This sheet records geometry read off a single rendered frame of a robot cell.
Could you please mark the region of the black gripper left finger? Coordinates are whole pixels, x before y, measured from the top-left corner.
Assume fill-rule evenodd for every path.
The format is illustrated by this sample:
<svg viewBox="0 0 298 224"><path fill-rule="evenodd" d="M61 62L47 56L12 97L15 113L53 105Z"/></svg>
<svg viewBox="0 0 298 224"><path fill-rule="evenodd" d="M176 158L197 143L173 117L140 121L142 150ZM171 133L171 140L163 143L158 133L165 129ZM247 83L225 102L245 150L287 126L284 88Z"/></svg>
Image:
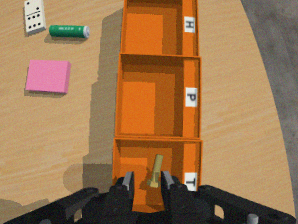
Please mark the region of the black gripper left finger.
<svg viewBox="0 0 298 224"><path fill-rule="evenodd" d="M131 224L133 200L134 172L126 172L109 192L84 188L3 224ZM74 215L81 208L82 218L74 222Z"/></svg>

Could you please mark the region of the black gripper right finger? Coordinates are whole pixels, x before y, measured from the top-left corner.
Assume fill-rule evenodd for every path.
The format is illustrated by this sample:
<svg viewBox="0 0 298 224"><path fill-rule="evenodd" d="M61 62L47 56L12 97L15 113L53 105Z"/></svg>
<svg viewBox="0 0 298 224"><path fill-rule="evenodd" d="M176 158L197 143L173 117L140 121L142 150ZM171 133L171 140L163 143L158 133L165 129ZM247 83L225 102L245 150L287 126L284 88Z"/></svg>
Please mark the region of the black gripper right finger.
<svg viewBox="0 0 298 224"><path fill-rule="evenodd" d="M161 195L165 210L171 210L171 224L296 224L290 214L214 186L188 191L169 171L161 171ZM223 209L224 219L215 215L215 205Z"/></svg>

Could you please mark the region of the orange three-compartment bin rack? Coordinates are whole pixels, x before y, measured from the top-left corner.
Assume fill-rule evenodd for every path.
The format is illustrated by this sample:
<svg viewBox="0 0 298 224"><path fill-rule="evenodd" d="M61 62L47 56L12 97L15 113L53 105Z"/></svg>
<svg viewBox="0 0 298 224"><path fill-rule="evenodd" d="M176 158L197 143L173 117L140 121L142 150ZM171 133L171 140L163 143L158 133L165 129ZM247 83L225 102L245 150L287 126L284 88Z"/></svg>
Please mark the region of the orange three-compartment bin rack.
<svg viewBox="0 0 298 224"><path fill-rule="evenodd" d="M202 176L198 0L124 0L112 186L135 174L132 211L164 211L161 171L198 191ZM182 176L183 170L183 176Z"/></svg>

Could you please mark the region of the pink square pad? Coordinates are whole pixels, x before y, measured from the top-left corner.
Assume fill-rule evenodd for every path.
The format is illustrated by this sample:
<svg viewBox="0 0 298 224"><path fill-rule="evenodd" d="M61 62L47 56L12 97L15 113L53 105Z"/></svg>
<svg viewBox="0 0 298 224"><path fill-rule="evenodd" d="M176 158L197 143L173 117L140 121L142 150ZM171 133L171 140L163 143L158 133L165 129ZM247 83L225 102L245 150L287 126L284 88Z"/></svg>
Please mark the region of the pink square pad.
<svg viewBox="0 0 298 224"><path fill-rule="evenodd" d="M67 93L71 63L55 60L30 60L26 90Z"/></svg>

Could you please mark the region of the green aa battery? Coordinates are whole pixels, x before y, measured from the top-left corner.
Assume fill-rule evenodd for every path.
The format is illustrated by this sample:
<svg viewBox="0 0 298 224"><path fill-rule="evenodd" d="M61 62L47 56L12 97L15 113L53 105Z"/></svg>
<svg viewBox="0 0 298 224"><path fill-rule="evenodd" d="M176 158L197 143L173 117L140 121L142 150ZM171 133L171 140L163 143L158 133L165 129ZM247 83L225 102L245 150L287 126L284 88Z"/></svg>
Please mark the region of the green aa battery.
<svg viewBox="0 0 298 224"><path fill-rule="evenodd" d="M51 25L49 33L52 37L89 38L90 29L88 26Z"/></svg>

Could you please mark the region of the white domino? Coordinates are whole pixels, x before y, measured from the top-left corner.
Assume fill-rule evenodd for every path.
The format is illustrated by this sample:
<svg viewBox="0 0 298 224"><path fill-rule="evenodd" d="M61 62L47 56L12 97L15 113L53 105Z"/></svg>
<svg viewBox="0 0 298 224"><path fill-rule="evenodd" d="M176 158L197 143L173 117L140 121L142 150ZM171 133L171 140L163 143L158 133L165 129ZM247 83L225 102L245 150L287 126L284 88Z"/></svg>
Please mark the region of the white domino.
<svg viewBox="0 0 298 224"><path fill-rule="evenodd" d="M43 0L27 0L25 5L26 31L33 34L46 29Z"/></svg>

